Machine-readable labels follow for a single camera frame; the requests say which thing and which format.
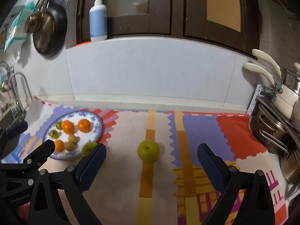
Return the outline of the chrome kitchen faucet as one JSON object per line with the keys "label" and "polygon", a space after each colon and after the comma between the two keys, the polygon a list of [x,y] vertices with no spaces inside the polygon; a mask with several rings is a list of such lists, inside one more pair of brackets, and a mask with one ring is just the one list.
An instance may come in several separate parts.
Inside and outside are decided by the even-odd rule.
{"label": "chrome kitchen faucet", "polygon": [[27,78],[26,76],[24,75],[24,73],[22,72],[15,72],[15,73],[8,73],[8,81],[7,81],[7,91],[8,93],[10,91],[12,91],[13,93],[13,97],[14,97],[14,100],[15,100],[15,107],[14,108],[10,108],[11,112],[12,112],[12,115],[14,117],[14,119],[18,119],[18,118],[24,118],[25,115],[26,115],[26,111],[25,111],[25,108],[20,100],[20,96],[19,96],[19,93],[18,93],[18,90],[17,90],[17,85],[15,85],[13,83],[13,81],[15,80],[15,77],[16,76],[21,76],[25,85],[26,85],[26,89],[27,89],[27,93],[28,93],[28,96],[30,98],[30,100],[33,99],[33,96],[31,94],[31,91],[30,91],[30,88],[29,88],[29,84],[28,84],[28,81],[27,81]]}

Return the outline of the dark wooden window frame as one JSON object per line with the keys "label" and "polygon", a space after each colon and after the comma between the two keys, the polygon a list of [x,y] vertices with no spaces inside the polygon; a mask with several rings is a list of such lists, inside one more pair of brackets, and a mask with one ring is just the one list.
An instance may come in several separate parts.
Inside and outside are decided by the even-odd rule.
{"label": "dark wooden window frame", "polygon": [[[90,39],[89,10],[77,0],[76,42]],[[166,36],[199,40],[246,55],[259,48],[258,0],[102,0],[108,37]]]}

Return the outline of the stainless steel pot lower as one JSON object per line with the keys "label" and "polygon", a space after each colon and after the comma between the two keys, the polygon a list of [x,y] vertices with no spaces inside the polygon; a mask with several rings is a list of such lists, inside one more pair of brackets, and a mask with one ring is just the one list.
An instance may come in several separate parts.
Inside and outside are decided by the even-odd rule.
{"label": "stainless steel pot lower", "polygon": [[280,157],[280,169],[288,184],[299,183],[299,152],[297,150]]}

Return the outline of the yellow-green apple at back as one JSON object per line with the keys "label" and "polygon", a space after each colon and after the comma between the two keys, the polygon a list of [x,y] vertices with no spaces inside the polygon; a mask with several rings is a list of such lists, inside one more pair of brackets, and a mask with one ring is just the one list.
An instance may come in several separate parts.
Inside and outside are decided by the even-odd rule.
{"label": "yellow-green apple at back", "polygon": [[160,155],[160,147],[153,140],[144,140],[138,145],[137,154],[142,161],[155,162]]}

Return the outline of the brown kiwi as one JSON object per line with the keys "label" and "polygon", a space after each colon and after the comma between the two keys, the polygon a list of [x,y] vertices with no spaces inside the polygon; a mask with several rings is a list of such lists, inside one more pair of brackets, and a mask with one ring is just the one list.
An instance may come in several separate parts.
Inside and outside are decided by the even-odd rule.
{"label": "brown kiwi", "polygon": [[68,136],[68,141],[76,144],[78,142],[78,139],[75,135],[69,135]]}
{"label": "brown kiwi", "polygon": [[75,144],[73,142],[65,142],[64,143],[64,148],[66,149],[66,151],[74,151],[75,150]]}

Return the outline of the blue white pump bottle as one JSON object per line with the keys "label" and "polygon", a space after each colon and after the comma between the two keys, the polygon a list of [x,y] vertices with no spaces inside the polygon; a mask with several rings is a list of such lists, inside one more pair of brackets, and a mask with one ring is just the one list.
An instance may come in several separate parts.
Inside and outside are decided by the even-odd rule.
{"label": "blue white pump bottle", "polygon": [[89,33],[92,42],[107,39],[107,7],[102,0],[95,0],[89,10]]}

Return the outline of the small orange mandarin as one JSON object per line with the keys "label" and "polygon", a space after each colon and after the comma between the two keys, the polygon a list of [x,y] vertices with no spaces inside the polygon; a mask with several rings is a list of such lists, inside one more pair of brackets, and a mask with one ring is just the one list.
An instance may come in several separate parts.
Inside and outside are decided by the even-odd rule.
{"label": "small orange mandarin", "polygon": [[54,141],[55,144],[55,152],[62,152],[65,149],[64,142],[62,140]]}
{"label": "small orange mandarin", "polygon": [[75,132],[75,125],[69,120],[64,120],[61,123],[61,128],[68,135],[72,135]]}

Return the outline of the green apple near plate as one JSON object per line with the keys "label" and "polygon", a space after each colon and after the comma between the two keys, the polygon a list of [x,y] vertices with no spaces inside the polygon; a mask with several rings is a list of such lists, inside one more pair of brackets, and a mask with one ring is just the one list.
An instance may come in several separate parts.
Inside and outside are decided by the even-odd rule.
{"label": "green apple near plate", "polygon": [[81,155],[83,157],[88,156],[96,146],[97,146],[96,142],[88,142],[84,144],[84,146],[81,149]]}

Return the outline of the blue white porcelain plate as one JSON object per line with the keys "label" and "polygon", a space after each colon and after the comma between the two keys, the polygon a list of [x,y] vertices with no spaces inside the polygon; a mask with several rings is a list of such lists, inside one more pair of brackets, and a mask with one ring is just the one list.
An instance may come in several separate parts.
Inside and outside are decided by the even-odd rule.
{"label": "blue white porcelain plate", "polygon": [[[78,130],[77,123],[81,119],[88,119],[91,122],[91,130],[88,133],[83,133]],[[103,122],[101,118],[91,111],[82,111],[77,110],[70,113],[66,113],[59,118],[57,118],[53,123],[51,123],[45,130],[44,136],[43,136],[43,142],[50,139],[52,141],[56,140],[62,140],[63,142],[68,141],[68,134],[66,134],[63,130],[58,130],[56,128],[56,123],[58,121],[63,122],[64,120],[69,120],[75,125],[75,132],[73,135],[75,135],[78,139],[78,142],[75,144],[75,150],[74,151],[64,151],[62,152],[54,152],[50,157],[54,160],[60,160],[60,161],[68,161],[75,158],[78,158],[81,156],[81,149],[84,146],[84,144],[89,142],[97,142],[99,137],[101,136],[102,130],[103,130]],[[57,139],[53,139],[49,136],[49,132],[51,130],[57,130],[59,133],[59,137]]]}

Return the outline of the colourful patterned table mat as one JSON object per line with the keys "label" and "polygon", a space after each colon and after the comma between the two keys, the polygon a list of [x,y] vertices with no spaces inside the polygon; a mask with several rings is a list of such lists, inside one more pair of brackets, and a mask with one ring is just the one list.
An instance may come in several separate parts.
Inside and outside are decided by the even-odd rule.
{"label": "colourful patterned table mat", "polygon": [[[54,105],[34,98],[25,131],[3,161],[20,163],[43,142],[46,128],[73,111],[91,111],[103,122],[99,142],[106,160],[84,194],[103,224],[202,224],[220,194],[197,159],[199,144],[241,171],[263,170],[273,200],[276,224],[288,218],[278,161],[250,132],[247,114],[116,111]],[[138,145],[160,147],[155,162],[142,161]]]}

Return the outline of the stainless steel pan in rack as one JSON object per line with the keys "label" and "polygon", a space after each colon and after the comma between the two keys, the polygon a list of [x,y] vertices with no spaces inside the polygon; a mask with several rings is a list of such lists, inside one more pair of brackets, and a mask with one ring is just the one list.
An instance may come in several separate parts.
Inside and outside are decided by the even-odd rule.
{"label": "stainless steel pan in rack", "polygon": [[260,102],[257,103],[255,116],[249,127],[253,136],[272,154],[289,155],[286,145],[289,135],[282,123]]}

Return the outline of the orange mandarin back right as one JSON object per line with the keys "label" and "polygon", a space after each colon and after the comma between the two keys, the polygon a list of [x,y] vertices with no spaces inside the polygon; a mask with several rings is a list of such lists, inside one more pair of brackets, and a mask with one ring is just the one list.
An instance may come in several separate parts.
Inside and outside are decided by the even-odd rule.
{"label": "orange mandarin back right", "polygon": [[88,119],[81,119],[77,123],[78,130],[83,133],[88,133],[91,130],[91,122]]}

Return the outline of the teal white paper box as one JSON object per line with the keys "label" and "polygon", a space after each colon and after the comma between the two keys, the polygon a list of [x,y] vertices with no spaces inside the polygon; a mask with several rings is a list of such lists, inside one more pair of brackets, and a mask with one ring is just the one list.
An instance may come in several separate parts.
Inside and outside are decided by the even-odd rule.
{"label": "teal white paper box", "polygon": [[21,46],[27,37],[27,33],[24,29],[25,23],[27,18],[33,13],[34,8],[34,1],[27,3],[12,21],[7,31],[7,37],[4,46],[5,53],[14,53],[21,50]]}

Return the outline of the white dish rack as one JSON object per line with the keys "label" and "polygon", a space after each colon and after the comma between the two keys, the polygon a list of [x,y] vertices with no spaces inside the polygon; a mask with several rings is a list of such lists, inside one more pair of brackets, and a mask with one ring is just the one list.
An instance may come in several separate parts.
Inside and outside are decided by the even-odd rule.
{"label": "white dish rack", "polygon": [[263,106],[271,112],[271,114],[283,125],[285,130],[291,135],[297,148],[299,149],[299,132],[294,128],[291,121],[286,118],[271,102],[274,90],[270,87],[258,84],[251,103],[248,107],[247,114],[250,116],[249,122],[251,122],[257,114],[258,104],[261,103]]}

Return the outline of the black frying pan hanging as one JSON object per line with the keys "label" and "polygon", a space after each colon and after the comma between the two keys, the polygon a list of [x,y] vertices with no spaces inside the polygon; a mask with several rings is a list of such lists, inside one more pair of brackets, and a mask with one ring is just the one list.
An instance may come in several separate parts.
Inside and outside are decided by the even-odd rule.
{"label": "black frying pan hanging", "polygon": [[33,34],[34,47],[45,58],[58,54],[67,33],[68,19],[66,10],[60,5],[49,6],[43,12],[40,29]]}

